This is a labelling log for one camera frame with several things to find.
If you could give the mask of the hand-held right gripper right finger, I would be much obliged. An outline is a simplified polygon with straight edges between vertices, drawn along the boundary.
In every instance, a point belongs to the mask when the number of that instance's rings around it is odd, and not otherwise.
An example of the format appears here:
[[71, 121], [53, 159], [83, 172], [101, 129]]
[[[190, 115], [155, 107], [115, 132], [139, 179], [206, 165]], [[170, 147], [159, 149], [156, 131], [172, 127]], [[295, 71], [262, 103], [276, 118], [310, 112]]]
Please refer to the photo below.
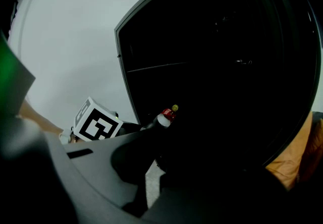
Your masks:
[[269, 210], [287, 199], [284, 185], [260, 165], [171, 164], [160, 196], [141, 219], [152, 224], [273, 222]]

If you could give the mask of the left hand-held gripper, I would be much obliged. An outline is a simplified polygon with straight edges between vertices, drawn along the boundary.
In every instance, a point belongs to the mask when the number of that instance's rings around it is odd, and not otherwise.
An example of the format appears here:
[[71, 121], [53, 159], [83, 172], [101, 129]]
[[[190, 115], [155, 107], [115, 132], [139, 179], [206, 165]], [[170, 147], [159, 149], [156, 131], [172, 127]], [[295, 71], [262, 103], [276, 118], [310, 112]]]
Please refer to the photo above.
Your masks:
[[141, 127], [121, 121], [115, 113], [88, 97], [74, 118], [73, 133], [89, 142], [138, 132]]

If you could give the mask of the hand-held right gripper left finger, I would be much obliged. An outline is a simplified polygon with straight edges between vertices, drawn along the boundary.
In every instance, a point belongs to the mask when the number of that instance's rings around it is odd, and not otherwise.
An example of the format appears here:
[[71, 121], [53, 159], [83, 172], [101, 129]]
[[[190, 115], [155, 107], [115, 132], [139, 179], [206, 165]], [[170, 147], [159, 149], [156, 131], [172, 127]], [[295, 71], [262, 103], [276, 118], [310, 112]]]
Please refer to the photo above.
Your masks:
[[145, 174], [155, 158], [153, 130], [67, 145], [50, 133], [45, 137], [76, 218], [142, 218], [147, 212]]

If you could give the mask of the dark red container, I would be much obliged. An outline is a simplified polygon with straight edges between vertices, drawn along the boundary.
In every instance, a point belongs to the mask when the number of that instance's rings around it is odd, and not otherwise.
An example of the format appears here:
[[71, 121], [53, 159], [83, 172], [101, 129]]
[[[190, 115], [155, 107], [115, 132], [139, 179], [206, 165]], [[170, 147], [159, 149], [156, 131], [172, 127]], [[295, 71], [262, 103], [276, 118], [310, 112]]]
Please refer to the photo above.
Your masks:
[[140, 130], [143, 131], [152, 128], [167, 129], [174, 121], [176, 115], [177, 111], [172, 111], [172, 108], [166, 108], [158, 114], [151, 123], [143, 126]]

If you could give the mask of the person's left forearm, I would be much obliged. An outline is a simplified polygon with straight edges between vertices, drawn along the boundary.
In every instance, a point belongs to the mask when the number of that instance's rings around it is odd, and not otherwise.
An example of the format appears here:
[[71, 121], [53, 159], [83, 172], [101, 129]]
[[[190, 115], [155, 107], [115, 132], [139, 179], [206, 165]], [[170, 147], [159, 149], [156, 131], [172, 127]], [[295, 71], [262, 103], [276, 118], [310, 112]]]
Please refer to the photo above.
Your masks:
[[26, 100], [23, 101], [20, 107], [19, 116], [24, 119], [34, 121], [45, 132], [51, 132], [57, 136], [63, 132], [63, 129], [57, 127], [55, 124], [36, 112]]

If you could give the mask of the white wristband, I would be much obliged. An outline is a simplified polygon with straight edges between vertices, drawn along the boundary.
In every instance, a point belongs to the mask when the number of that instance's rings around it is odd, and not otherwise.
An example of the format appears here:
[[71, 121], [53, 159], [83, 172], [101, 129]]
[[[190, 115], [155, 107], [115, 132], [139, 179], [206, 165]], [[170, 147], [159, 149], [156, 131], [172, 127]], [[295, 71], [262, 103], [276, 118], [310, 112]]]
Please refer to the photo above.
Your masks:
[[69, 143], [75, 143], [75, 136], [74, 136], [73, 130], [64, 129], [59, 134], [59, 140], [63, 145], [66, 145], [66, 144], [69, 144]]

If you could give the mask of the orange sofa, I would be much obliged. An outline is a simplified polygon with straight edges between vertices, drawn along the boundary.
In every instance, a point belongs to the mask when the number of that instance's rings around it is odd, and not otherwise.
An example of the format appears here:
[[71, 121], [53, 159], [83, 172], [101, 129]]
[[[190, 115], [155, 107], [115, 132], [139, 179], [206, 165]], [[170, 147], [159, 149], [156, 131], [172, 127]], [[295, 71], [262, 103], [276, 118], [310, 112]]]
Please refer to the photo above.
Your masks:
[[287, 190], [309, 181], [323, 163], [323, 113], [311, 111], [293, 141], [266, 169]]

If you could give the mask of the black glass-door cabinet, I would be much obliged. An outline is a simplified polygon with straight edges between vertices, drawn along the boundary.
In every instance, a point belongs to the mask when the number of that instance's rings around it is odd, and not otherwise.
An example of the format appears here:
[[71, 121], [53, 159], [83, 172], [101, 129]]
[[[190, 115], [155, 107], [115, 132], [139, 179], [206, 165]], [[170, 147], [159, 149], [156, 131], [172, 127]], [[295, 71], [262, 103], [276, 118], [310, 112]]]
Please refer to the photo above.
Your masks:
[[266, 165], [312, 107], [323, 0], [139, 0], [115, 37], [137, 121], [179, 106], [166, 164]]

